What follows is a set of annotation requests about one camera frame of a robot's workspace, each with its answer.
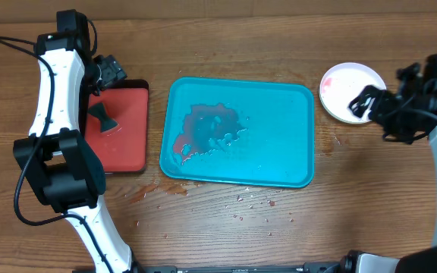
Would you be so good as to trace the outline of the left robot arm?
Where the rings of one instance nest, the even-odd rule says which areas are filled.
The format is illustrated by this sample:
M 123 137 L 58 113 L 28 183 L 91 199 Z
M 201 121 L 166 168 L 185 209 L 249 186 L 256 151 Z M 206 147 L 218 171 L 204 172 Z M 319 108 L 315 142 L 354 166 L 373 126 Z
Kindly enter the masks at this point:
M 57 30 L 39 35 L 28 53 L 39 63 L 39 99 L 28 136 L 14 142 L 15 215 L 30 226 L 68 221 L 95 272 L 141 272 L 106 208 L 102 163 L 83 137 L 89 97 L 127 75 L 113 56 L 96 54 L 96 28 L 84 14 L 59 11 L 56 19 Z

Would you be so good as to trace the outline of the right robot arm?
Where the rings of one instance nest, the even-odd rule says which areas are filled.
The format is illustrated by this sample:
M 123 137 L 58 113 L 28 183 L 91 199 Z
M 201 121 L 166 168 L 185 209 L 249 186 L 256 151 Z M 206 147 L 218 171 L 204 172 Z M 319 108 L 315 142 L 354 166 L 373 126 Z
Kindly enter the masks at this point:
M 414 63 L 396 75 L 398 91 L 366 86 L 349 104 L 357 117 L 367 115 L 384 130 L 383 140 L 411 144 L 427 138 L 435 162 L 437 200 L 437 54 Z M 350 251 L 330 272 L 437 272 L 437 205 L 435 233 L 428 249 L 394 259 Z

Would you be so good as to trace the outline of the white plate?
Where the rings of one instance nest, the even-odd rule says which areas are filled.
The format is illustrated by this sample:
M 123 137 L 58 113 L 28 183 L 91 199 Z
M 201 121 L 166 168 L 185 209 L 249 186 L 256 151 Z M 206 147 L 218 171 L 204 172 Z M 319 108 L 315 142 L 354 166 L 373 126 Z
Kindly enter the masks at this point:
M 348 124 L 366 124 L 370 122 L 369 108 L 359 118 L 348 106 L 368 85 L 386 89 L 383 79 L 370 67 L 354 62 L 340 63 L 324 74 L 319 85 L 320 101 L 337 120 Z

